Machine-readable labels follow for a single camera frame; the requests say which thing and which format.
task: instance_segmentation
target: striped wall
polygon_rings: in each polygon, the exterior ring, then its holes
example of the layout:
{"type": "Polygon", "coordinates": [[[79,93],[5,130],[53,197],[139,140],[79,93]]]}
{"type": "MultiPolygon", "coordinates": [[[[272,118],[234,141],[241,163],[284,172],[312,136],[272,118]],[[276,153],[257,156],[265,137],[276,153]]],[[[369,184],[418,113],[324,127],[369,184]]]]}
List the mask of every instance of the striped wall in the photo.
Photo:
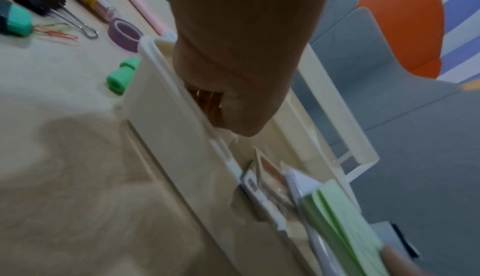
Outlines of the striped wall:
{"type": "Polygon", "coordinates": [[[442,0],[445,15],[439,80],[480,78],[480,0],[442,0]]]}

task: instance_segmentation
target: notepad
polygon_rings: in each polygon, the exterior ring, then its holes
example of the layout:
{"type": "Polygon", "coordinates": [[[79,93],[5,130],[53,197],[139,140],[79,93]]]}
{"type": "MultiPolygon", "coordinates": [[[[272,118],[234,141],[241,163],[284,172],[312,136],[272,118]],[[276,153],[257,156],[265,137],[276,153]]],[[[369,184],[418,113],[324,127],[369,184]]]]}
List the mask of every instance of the notepad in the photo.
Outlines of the notepad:
{"type": "Polygon", "coordinates": [[[336,181],[330,180],[305,197],[301,207],[348,276],[389,275],[380,258],[382,241],[336,181]]]}

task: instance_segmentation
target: gray floor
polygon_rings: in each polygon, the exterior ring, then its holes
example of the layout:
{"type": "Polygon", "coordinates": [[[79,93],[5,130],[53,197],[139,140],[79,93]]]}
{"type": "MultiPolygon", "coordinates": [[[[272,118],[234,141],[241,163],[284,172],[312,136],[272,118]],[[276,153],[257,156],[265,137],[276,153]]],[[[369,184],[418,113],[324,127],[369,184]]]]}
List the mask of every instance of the gray floor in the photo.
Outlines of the gray floor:
{"type": "Polygon", "coordinates": [[[369,129],[380,162],[352,184],[367,220],[398,224],[437,276],[480,275],[479,99],[460,92],[369,129]]]}

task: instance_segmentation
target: teal highlighter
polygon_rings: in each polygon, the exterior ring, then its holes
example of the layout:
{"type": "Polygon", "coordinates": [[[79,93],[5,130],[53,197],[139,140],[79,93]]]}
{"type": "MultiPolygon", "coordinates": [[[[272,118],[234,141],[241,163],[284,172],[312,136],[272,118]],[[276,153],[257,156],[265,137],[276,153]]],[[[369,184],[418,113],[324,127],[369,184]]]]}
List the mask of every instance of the teal highlighter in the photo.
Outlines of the teal highlighter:
{"type": "Polygon", "coordinates": [[[32,16],[9,0],[0,0],[0,33],[28,36],[32,33],[32,16]]]}

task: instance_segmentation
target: hand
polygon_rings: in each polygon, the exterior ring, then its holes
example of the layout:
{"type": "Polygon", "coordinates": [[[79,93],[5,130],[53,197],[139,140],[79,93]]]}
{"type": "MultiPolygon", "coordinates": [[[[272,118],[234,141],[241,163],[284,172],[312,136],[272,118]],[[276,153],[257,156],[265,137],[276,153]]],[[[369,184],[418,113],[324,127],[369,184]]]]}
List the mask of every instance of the hand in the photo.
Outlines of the hand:
{"type": "Polygon", "coordinates": [[[390,246],[384,247],[380,255],[390,276],[428,276],[411,260],[403,257],[390,246]]]}
{"type": "Polygon", "coordinates": [[[258,133],[282,104],[325,0],[168,0],[176,73],[214,126],[258,133]]]}

